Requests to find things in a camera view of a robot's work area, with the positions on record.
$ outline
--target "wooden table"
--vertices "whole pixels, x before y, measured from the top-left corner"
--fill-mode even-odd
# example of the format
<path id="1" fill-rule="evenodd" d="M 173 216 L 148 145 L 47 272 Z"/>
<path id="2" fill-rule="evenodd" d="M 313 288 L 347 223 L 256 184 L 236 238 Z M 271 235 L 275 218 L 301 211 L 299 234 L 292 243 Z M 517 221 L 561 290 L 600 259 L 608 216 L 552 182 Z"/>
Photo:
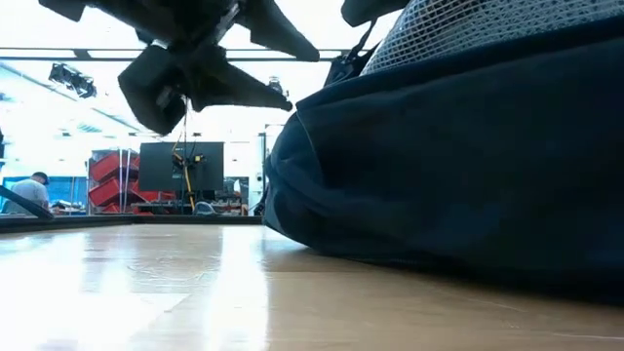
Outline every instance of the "wooden table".
<path id="1" fill-rule="evenodd" d="M 0 349 L 624 350 L 624 312 L 307 251 L 259 226 L 0 237 Z"/>

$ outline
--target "black monitor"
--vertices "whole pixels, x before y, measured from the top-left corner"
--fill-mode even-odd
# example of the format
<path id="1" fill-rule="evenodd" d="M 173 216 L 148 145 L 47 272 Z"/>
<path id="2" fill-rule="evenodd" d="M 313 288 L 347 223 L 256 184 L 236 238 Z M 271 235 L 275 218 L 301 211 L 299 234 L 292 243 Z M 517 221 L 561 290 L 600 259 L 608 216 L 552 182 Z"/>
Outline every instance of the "black monitor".
<path id="1" fill-rule="evenodd" d="M 173 162 L 174 152 L 191 160 L 188 178 L 193 191 L 223 189 L 223 142 L 154 142 L 140 145 L 139 190 L 187 191 L 183 170 Z M 194 162 L 197 156 L 201 160 Z"/>

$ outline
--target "black strap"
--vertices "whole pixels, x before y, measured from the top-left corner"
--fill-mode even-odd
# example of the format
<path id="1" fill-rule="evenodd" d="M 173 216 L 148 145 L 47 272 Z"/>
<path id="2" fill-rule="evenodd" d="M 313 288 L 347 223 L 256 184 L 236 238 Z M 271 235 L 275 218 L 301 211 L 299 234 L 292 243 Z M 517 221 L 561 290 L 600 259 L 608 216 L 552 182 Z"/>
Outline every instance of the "black strap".
<path id="1" fill-rule="evenodd" d="M 354 46 L 347 55 L 339 56 L 331 62 L 330 72 L 325 80 L 325 87 L 330 84 L 357 77 L 360 73 L 362 73 L 364 66 L 367 64 L 375 49 L 379 45 L 375 45 L 375 47 L 369 50 L 366 54 L 360 56 L 360 52 L 367 44 L 367 41 L 371 36 L 372 29 L 376 24 L 377 19 L 372 20 L 370 22 L 369 30 L 364 33 L 360 42 Z"/>
<path id="2" fill-rule="evenodd" d="M 349 52 L 349 54 L 347 54 L 345 61 L 348 62 L 350 60 L 356 59 L 359 56 L 359 53 L 362 51 L 362 49 L 364 49 L 364 46 L 367 45 L 367 42 L 369 41 L 369 37 L 371 37 L 372 30 L 374 29 L 374 26 L 376 24 L 377 24 L 377 19 L 373 19 L 370 21 L 369 29 L 364 33 L 364 35 L 362 35 L 360 42 L 356 46 L 354 46 L 353 49 L 351 49 L 351 52 Z"/>

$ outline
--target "person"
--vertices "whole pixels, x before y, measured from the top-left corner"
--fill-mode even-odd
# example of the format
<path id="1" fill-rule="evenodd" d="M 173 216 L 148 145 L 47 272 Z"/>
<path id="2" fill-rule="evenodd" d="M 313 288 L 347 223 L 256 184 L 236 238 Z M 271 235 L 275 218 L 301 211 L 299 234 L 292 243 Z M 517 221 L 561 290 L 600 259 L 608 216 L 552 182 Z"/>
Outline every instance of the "person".
<path id="1" fill-rule="evenodd" d="M 48 175 L 43 172 L 35 172 L 29 179 L 15 183 L 11 191 L 47 210 L 50 200 L 46 185 L 49 183 Z M 5 204 L 2 213 L 32 215 L 28 210 L 12 201 Z"/>

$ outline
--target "black fabric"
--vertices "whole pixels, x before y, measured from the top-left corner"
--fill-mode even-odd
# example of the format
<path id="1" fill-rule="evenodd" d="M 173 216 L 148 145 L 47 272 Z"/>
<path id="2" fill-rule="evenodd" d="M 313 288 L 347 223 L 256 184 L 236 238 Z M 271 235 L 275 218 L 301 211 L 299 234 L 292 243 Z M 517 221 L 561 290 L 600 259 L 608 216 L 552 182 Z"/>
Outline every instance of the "black fabric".
<path id="1" fill-rule="evenodd" d="M 624 296 L 618 36 L 606 20 L 323 89 L 266 163 L 265 224 L 322 254 Z"/>
<path id="2" fill-rule="evenodd" d="M 371 59 L 372 54 L 379 45 L 375 45 L 374 48 L 368 50 L 364 55 L 360 56 L 360 52 L 367 44 L 367 41 L 371 36 L 372 29 L 374 28 L 376 23 L 376 19 L 370 22 L 370 27 L 364 33 L 364 35 L 360 39 L 360 42 L 355 47 L 353 47 L 353 49 L 351 49 L 351 51 L 347 55 L 339 56 L 331 62 L 330 72 L 328 73 L 328 77 L 325 80 L 324 86 L 343 82 L 347 79 L 360 76 L 360 73 L 362 73 L 364 66 L 366 66 L 367 62 L 369 61 L 369 59 Z"/>
<path id="3" fill-rule="evenodd" d="M 358 26 L 372 19 L 405 8 L 410 0 L 344 0 L 340 12 L 351 26 Z"/>

